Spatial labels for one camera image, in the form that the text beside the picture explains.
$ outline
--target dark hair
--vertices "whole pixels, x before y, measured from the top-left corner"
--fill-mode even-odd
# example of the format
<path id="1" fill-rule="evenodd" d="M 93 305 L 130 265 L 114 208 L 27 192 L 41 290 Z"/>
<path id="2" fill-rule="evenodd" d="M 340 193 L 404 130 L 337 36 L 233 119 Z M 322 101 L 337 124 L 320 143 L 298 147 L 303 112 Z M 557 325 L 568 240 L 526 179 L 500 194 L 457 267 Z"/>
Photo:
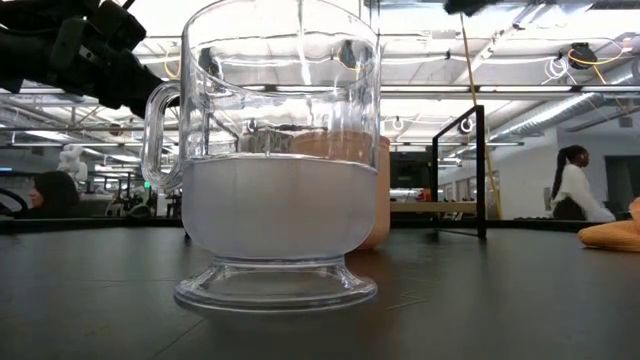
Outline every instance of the dark hair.
<path id="1" fill-rule="evenodd" d="M 34 177 L 33 182 L 36 190 L 42 195 L 43 210 L 64 213 L 80 203 L 76 184 L 65 172 L 42 173 Z"/>
<path id="2" fill-rule="evenodd" d="M 570 163 L 573 163 L 578 159 L 578 156 L 585 154 L 586 152 L 587 149 L 580 145 L 567 146 L 566 148 L 562 148 L 558 151 L 558 166 L 556 167 L 556 176 L 553 180 L 551 200 L 558 196 L 558 191 L 560 191 L 560 185 L 562 184 L 562 172 L 564 171 L 564 167 L 567 165 L 567 160 Z"/>

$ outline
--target desk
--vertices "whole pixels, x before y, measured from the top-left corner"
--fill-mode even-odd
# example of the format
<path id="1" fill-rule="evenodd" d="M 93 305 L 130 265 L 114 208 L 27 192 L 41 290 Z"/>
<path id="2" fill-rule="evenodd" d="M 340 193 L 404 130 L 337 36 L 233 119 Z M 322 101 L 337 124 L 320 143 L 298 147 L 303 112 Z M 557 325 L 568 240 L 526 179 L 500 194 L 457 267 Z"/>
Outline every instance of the desk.
<path id="1" fill-rule="evenodd" d="M 0 236 L 0 359 L 638 359 L 640 254 L 575 234 L 392 230 L 348 257 L 373 302 L 295 316 L 173 300 L 211 254 L 176 228 Z"/>
<path id="2" fill-rule="evenodd" d="M 457 212 L 476 213 L 475 202 L 391 202 L 391 212 Z"/>

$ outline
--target glass rim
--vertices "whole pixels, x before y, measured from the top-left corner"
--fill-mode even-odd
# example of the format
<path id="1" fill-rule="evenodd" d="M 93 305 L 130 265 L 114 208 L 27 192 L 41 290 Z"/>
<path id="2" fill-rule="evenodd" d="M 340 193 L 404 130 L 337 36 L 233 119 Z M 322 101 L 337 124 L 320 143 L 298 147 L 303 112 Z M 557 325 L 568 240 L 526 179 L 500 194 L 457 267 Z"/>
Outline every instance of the glass rim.
<path id="1" fill-rule="evenodd" d="M 205 14 L 207 12 L 207 10 L 209 10 L 210 8 L 217 6 L 223 2 L 229 2 L 229 1 L 236 1 L 236 0 L 217 0 L 211 4 L 208 4 L 204 7 L 202 7 L 200 10 L 198 10 L 195 14 L 193 14 L 189 20 L 187 21 L 187 23 L 184 25 L 183 31 L 182 31 L 182 35 L 181 35 L 181 39 L 182 42 L 184 43 L 185 38 L 188 38 L 188 29 L 191 27 L 191 25 L 193 25 L 196 20 L 198 20 L 198 18 L 200 16 L 202 16 L 203 14 Z M 325 0 L 314 0 L 317 2 L 321 2 L 325 5 L 331 6 L 336 8 L 337 10 L 340 10 L 344 13 L 346 13 L 349 17 L 355 19 L 357 21 L 357 23 L 359 25 L 364 26 L 365 28 L 367 28 L 368 30 L 371 31 L 371 34 L 373 34 L 376 38 L 375 44 L 374 44 L 374 48 L 373 51 L 375 53 L 375 57 L 374 59 L 376 59 L 376 61 L 373 63 L 373 66 L 370 67 L 370 69 L 368 69 L 364 76 L 362 76 L 361 78 L 359 78 L 356 81 L 350 82 L 348 85 L 346 86 L 341 86 L 341 87 L 336 87 L 334 86 L 333 89 L 331 90 L 325 90 L 325 91 L 318 91 L 318 92 L 313 92 L 313 93 L 287 93 L 287 94 L 281 94 L 281 93 L 272 93 L 272 92 L 261 92 L 261 91 L 257 91 L 257 90 L 252 90 L 252 89 L 247 89 L 244 88 L 242 86 L 239 85 L 235 85 L 229 82 L 226 82 L 224 80 L 221 80 L 215 76 L 212 76 L 210 74 L 207 74 L 207 77 L 210 78 L 212 81 L 214 81 L 215 83 L 223 86 L 226 89 L 229 89 L 231 91 L 234 92 L 238 92 L 238 93 L 248 93 L 248 94 L 255 94 L 257 96 L 263 96 L 263 97 L 268 97 L 268 98 L 279 98 L 279 99 L 295 99 L 295 98 L 315 98 L 315 97 L 324 97 L 324 96 L 328 96 L 328 95 L 337 95 L 337 94 L 342 94 L 347 92 L 350 88 L 355 87 L 356 85 L 358 85 L 359 83 L 363 82 L 364 80 L 367 80 L 368 78 L 370 78 L 372 76 L 373 71 L 375 70 L 375 67 L 378 66 L 380 67 L 379 62 L 377 61 L 377 59 L 380 57 L 380 36 L 373 30 L 373 28 L 371 26 L 369 26 L 367 23 L 365 23 L 364 21 L 362 21 L 362 19 L 360 19 L 359 17 L 357 17 L 355 14 L 352 14 L 351 12 L 345 10 L 344 8 L 332 4 L 330 2 L 327 2 Z M 191 53 L 191 51 L 188 51 L 188 59 L 189 61 L 192 61 L 194 63 L 198 63 L 198 60 L 193 56 L 193 54 Z M 184 61 L 186 59 L 184 59 L 184 53 L 180 56 L 180 61 Z M 293 87 L 297 87 L 297 86 L 323 86 L 323 87 L 330 87 L 331 85 L 282 85 L 282 84 L 278 84 L 275 85 L 277 86 L 293 86 Z"/>

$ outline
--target white shirt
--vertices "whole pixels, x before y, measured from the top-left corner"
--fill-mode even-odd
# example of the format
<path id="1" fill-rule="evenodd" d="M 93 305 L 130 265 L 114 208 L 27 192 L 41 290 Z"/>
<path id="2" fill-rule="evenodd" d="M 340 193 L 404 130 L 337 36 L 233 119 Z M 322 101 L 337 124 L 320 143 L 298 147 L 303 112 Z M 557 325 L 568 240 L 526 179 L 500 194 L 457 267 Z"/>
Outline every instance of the white shirt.
<path id="1" fill-rule="evenodd" d="M 573 164 L 567 164 L 562 171 L 562 183 L 558 195 L 553 200 L 553 206 L 555 207 L 566 197 L 571 197 L 582 208 L 587 221 L 611 222 L 616 220 L 615 216 L 593 197 L 584 172 Z"/>

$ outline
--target glass base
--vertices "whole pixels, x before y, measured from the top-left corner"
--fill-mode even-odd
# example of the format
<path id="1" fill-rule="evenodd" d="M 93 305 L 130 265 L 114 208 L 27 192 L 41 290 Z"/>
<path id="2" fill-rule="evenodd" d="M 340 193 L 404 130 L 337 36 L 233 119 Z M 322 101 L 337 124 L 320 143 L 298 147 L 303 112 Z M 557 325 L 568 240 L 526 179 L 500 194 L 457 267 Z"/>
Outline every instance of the glass base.
<path id="1" fill-rule="evenodd" d="M 202 274 L 180 282 L 174 295 L 201 308 L 282 313 L 342 308 L 376 292 L 373 281 L 347 270 L 343 256 L 305 261 L 214 257 Z"/>

